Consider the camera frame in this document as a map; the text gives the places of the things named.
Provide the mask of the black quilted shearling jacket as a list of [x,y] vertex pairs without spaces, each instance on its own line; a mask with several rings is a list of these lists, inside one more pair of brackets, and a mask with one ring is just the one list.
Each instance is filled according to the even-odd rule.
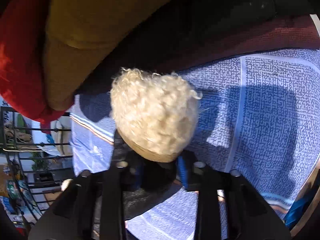
[[202,98],[183,77],[124,69],[112,82],[112,161],[129,165],[124,217],[129,220],[178,191],[175,161],[191,142]]

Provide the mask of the blue plaid bed sheet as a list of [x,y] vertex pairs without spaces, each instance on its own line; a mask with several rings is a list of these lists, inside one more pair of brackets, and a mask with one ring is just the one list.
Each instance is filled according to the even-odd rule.
[[[202,92],[187,149],[212,168],[240,171],[285,224],[319,160],[319,49],[245,55],[178,73]],[[116,130],[110,93],[75,97],[71,110],[74,173],[110,166]],[[180,189],[128,221],[138,239],[193,239],[197,194]]]

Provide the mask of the black iron bed footboard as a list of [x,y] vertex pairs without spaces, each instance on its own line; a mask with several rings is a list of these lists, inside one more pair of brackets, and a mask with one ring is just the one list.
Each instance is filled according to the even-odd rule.
[[8,175],[1,201],[15,225],[34,225],[74,176],[70,139],[69,113],[43,125],[1,107],[1,165]]

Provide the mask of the red puffy garment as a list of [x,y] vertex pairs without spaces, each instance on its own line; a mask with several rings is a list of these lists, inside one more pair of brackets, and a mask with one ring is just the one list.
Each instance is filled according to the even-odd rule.
[[1,14],[1,97],[18,113],[47,124],[63,116],[49,106],[42,56],[50,0],[10,0]]

